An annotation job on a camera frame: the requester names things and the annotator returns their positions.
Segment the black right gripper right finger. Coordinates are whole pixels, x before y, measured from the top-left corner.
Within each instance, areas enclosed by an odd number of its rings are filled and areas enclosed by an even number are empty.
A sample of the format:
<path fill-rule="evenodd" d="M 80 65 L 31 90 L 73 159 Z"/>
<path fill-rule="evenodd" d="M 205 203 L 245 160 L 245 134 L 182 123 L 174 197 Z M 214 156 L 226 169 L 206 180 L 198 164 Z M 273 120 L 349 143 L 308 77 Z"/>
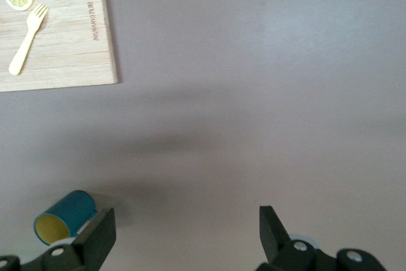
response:
<path fill-rule="evenodd" d="M 375 256 L 361 249 L 340 249 L 332 257 L 305 240 L 291 239 L 271 206 L 259 208 L 259 236 L 267 262 L 258 270 L 386 270 Z"/>

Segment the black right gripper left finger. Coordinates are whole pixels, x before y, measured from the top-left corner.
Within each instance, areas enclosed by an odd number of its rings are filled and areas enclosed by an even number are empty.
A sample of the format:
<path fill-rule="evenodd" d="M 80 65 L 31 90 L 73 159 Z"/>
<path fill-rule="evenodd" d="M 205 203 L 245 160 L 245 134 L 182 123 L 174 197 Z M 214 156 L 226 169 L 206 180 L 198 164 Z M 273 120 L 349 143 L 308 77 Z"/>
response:
<path fill-rule="evenodd" d="M 22 264 L 17 256 L 2 256 L 1 270 L 99 270 L 115 241 L 114 208 L 102 209 L 70 244 L 53 246 L 25 264 Z"/>

